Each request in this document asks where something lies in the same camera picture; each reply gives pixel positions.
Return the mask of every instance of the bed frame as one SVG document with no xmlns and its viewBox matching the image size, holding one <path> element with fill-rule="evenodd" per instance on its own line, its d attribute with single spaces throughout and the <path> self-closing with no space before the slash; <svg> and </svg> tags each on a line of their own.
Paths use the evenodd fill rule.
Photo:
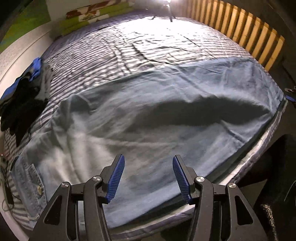
<svg viewBox="0 0 296 241">
<path fill-rule="evenodd" d="M 229 37 L 269 71 L 284 37 L 266 22 L 237 6 L 219 0 L 178 0 L 171 7 L 178 17 L 202 22 Z"/>
</svg>

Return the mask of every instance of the gray cloth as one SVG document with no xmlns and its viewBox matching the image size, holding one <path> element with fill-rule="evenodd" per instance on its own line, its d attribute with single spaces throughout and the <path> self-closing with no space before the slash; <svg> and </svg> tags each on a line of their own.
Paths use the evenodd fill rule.
<svg viewBox="0 0 296 241">
<path fill-rule="evenodd" d="M 126 166 L 116 196 L 104 206 L 109 228 L 117 227 L 180 194 L 174 155 L 198 175 L 225 168 L 229 160 L 237 161 L 231 157 L 250 145 L 283 99 L 252 58 L 124 77 L 62 101 L 25 147 L 12 178 L 33 220 L 61 182 L 85 182 L 123 154 Z"/>
</svg>

